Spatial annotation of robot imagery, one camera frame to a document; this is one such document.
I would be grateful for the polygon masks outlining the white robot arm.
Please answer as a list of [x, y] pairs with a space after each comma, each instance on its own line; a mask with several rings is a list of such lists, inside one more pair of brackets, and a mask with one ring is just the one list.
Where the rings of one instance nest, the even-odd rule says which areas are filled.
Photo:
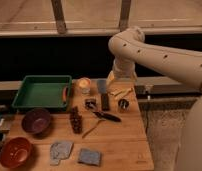
[[[202, 52], [146, 44], [139, 27], [115, 34], [108, 47], [114, 61], [107, 85], [120, 78], [135, 80], [135, 64], [140, 64], [202, 93]], [[202, 171], [202, 95], [183, 126], [174, 171]]]

